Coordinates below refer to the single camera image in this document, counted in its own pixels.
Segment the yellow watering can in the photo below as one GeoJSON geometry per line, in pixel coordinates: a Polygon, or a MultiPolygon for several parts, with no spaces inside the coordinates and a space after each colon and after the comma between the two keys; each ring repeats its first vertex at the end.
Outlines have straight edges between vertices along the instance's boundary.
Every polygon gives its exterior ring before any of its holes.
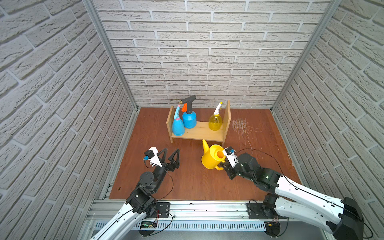
{"type": "Polygon", "coordinates": [[[216,169],[218,171],[224,170],[219,164],[225,163],[225,155],[223,153],[224,148],[220,145],[212,145],[209,147],[206,140],[202,140],[204,154],[202,156],[202,164],[206,169],[216,169]]]}

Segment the light blue pink spray bottle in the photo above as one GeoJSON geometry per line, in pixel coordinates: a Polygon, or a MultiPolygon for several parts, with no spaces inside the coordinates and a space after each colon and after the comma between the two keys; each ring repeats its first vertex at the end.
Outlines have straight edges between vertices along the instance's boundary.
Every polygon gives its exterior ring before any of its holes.
{"type": "Polygon", "coordinates": [[[185,133],[184,122],[179,115],[180,107],[180,105],[177,106],[172,123],[172,132],[177,137],[182,136],[185,133]]]}

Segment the wooden shelf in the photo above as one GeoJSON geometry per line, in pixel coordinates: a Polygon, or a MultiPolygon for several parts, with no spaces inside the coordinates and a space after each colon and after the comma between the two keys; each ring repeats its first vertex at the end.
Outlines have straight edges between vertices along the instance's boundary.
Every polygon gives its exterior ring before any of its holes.
{"type": "Polygon", "coordinates": [[[217,131],[210,130],[208,122],[197,121],[197,125],[193,129],[185,129],[185,133],[182,136],[176,136],[172,130],[175,111],[176,110],[174,106],[171,106],[170,111],[168,113],[167,121],[166,121],[171,143],[173,143],[173,140],[177,138],[177,139],[206,140],[206,141],[212,141],[212,142],[221,142],[221,145],[222,146],[224,145],[227,134],[228,134],[228,130],[230,127],[230,123],[231,123],[231,104],[229,100],[227,101],[227,108],[223,117],[223,124],[221,128],[217,131]]]}

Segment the blue grey pressure sprayer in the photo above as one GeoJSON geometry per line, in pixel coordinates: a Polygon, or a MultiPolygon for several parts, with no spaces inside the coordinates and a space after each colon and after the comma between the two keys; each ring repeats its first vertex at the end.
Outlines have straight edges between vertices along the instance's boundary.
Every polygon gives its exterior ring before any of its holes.
{"type": "Polygon", "coordinates": [[[193,129],[197,125],[197,115],[193,111],[192,103],[196,99],[195,95],[191,95],[183,100],[179,101],[180,105],[183,105],[183,123],[187,129],[193,129]]]}

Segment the yellow spray bottle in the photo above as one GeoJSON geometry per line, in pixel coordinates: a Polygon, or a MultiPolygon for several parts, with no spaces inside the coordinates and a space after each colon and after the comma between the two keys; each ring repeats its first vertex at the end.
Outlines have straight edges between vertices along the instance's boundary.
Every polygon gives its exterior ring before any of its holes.
{"type": "Polygon", "coordinates": [[[209,129],[212,131],[218,131],[223,124],[223,119],[220,116],[220,109],[222,107],[222,104],[223,104],[223,102],[220,102],[217,105],[214,113],[211,115],[211,117],[209,119],[209,129]]]}

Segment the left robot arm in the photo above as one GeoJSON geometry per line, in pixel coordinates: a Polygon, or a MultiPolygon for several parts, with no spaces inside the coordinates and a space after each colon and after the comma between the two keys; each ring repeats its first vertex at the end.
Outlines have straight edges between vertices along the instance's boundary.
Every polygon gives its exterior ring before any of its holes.
{"type": "Polygon", "coordinates": [[[156,213],[157,193],[166,175],[180,167],[180,149],[176,149],[167,158],[168,149],[158,151],[156,147],[151,147],[145,152],[144,163],[149,163],[149,169],[141,174],[140,179],[126,199],[123,206],[119,209],[112,219],[93,237],[92,240],[121,240],[130,230],[143,219],[156,213]]]}

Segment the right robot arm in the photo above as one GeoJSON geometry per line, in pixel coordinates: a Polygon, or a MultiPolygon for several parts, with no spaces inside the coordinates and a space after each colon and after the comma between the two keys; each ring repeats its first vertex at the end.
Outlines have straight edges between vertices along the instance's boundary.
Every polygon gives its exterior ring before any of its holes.
{"type": "Polygon", "coordinates": [[[358,203],[319,193],[289,179],[282,173],[259,165],[256,158],[235,150],[222,151],[220,163],[232,180],[240,176],[267,192],[262,208],[268,217],[293,218],[318,227],[337,240],[362,240],[365,221],[358,203]]]}

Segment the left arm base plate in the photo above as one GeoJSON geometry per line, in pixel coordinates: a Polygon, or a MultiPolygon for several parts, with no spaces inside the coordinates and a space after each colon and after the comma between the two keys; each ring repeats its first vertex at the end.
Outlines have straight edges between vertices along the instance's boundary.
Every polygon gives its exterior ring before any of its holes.
{"type": "Polygon", "coordinates": [[[157,205],[154,208],[153,214],[150,216],[150,218],[167,219],[169,217],[170,207],[170,202],[157,202],[157,205]]]}

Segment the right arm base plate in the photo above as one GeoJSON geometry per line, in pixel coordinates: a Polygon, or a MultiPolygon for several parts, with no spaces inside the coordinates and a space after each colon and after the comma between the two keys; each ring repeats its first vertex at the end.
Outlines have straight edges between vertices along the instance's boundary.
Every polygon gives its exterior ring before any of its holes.
{"type": "Polygon", "coordinates": [[[287,217],[278,215],[272,207],[266,207],[264,203],[248,202],[246,207],[249,219],[287,219],[287,217]]]}

